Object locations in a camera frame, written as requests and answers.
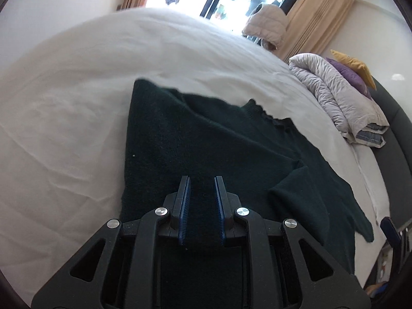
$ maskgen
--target purple pillow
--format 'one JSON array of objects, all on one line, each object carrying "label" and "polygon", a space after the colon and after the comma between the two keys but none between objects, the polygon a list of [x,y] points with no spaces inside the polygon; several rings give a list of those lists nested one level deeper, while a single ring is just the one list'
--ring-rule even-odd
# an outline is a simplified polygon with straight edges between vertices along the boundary
[{"label": "purple pillow", "polygon": [[359,75],[356,74],[355,71],[333,59],[326,58],[326,61],[335,67],[335,69],[337,69],[337,71],[350,83],[352,87],[356,88],[359,93],[366,96],[369,100],[372,99],[366,83]]}]

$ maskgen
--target bed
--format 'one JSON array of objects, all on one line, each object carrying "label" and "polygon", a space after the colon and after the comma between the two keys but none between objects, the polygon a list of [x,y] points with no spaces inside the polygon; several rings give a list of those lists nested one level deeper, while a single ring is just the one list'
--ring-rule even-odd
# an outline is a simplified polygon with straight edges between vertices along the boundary
[{"label": "bed", "polygon": [[352,187],[374,229],[355,234],[363,285],[385,243],[389,198],[374,153],[350,145],[288,66],[211,23],[133,9],[36,47],[0,76],[0,269],[26,303],[120,211],[133,82],[244,105],[253,98],[298,130]]}]

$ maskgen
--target pillow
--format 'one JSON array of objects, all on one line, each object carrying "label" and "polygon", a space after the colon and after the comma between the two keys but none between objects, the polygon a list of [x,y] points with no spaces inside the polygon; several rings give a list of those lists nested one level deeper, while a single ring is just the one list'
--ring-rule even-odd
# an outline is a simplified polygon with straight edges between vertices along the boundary
[{"label": "pillow", "polygon": [[373,81],[372,75],[370,74],[369,69],[364,62],[360,61],[359,59],[349,57],[348,55],[345,55],[344,53],[335,50],[330,50],[330,52],[332,52],[333,57],[339,63],[355,71],[366,83],[366,86],[369,86],[376,90],[375,82]]},{"label": "pillow", "polygon": [[326,61],[331,64],[337,71],[350,83],[350,85],[357,89],[359,93],[366,96],[369,100],[372,99],[366,83],[362,78],[356,74],[355,71],[351,70],[349,67],[335,61],[334,59],[326,58]]}]

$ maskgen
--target yellow pillow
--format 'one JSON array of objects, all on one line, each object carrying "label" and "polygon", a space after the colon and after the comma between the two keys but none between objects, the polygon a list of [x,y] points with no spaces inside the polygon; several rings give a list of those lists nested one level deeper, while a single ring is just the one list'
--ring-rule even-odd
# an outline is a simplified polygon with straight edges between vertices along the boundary
[{"label": "yellow pillow", "polygon": [[376,90],[375,82],[373,81],[372,75],[366,64],[359,59],[349,57],[344,53],[337,52],[335,50],[330,50],[332,52],[333,57],[339,61],[339,63],[349,67],[352,71],[356,72],[362,80],[366,83],[366,86],[369,86]]}]

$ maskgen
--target triangular cutout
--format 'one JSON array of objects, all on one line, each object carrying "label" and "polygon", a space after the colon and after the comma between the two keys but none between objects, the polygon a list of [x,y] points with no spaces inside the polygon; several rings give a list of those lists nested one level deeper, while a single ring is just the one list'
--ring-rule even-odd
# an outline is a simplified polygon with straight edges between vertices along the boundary
[{"label": "triangular cutout", "polygon": [[306,266],[312,281],[318,281],[333,275],[333,269],[316,253],[304,239],[299,241]]},{"label": "triangular cutout", "polygon": [[100,239],[94,244],[84,257],[72,268],[70,275],[87,282],[92,281],[105,243],[104,239]]}]

